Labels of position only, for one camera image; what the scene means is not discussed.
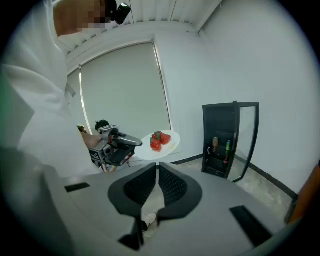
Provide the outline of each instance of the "floor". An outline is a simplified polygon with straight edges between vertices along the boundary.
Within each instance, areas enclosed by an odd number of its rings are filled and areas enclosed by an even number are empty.
[[[195,171],[201,172],[202,158],[190,162],[182,163],[181,166],[192,168]],[[229,174],[229,180],[238,178],[243,170],[244,164],[237,159],[234,159],[232,169]],[[165,207],[164,195],[158,184],[159,175],[157,173],[156,185],[151,192],[148,200],[142,208],[142,220],[150,213],[156,213],[159,209]],[[292,202],[292,198],[284,193],[277,186],[262,177],[260,174],[248,168],[244,178],[235,183],[237,186],[251,194],[262,204],[267,206],[275,216],[284,220]],[[150,225],[148,230],[143,233],[144,241],[147,243],[157,229],[157,222]]]

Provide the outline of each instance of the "ceiling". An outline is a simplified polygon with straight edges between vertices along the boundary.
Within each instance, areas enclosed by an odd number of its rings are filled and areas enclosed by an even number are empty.
[[[57,45],[65,55],[100,34],[123,26],[142,22],[178,22],[194,25],[199,31],[222,0],[116,0],[118,6],[126,3],[131,12],[122,25],[115,21],[94,32],[59,37]]]

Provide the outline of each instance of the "camera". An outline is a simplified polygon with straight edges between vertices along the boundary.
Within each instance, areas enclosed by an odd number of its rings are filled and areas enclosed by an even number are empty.
[[[105,1],[105,19],[108,18],[111,21],[115,21],[118,25],[121,25],[125,22],[125,19],[131,12],[131,7],[126,3],[121,3],[117,9],[116,0],[106,0]]]

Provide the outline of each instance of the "white plate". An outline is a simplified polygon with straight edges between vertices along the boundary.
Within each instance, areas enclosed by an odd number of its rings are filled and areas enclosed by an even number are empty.
[[[171,140],[166,145],[161,145],[161,151],[154,151],[150,147],[150,139],[153,133],[144,137],[141,141],[143,143],[142,146],[137,146],[134,150],[135,155],[142,160],[156,160],[159,158],[163,158],[173,152],[180,143],[180,136],[173,130],[162,130],[164,134],[168,134],[171,136]]]

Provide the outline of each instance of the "black cabinet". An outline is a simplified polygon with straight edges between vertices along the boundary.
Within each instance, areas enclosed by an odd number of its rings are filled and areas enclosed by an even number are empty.
[[[234,101],[203,105],[202,108],[204,127],[202,171],[227,179],[232,170],[233,176],[236,175],[233,181],[241,180],[247,171],[256,145],[259,103]],[[218,139],[218,147],[215,148],[214,138]]]

